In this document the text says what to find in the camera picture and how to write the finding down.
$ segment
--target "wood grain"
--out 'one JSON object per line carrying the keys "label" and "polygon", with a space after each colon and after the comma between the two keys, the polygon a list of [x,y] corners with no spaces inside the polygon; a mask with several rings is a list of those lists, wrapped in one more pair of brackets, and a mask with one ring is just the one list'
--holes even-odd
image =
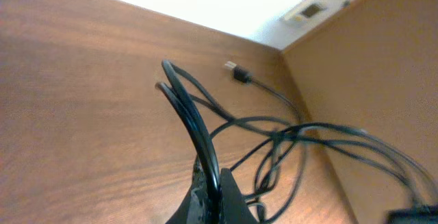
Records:
{"label": "wood grain", "polygon": [[[0,221],[164,223],[191,178],[195,151],[154,89],[170,59],[236,116],[290,119],[279,101],[230,81],[233,60],[302,105],[276,49],[114,0],[1,0]],[[201,108],[209,129],[221,124]],[[263,138],[231,128],[215,139],[230,166]],[[235,172],[250,191],[258,153]],[[284,201],[299,151],[268,214]],[[279,223],[354,219],[325,155],[312,149],[299,194]]]}

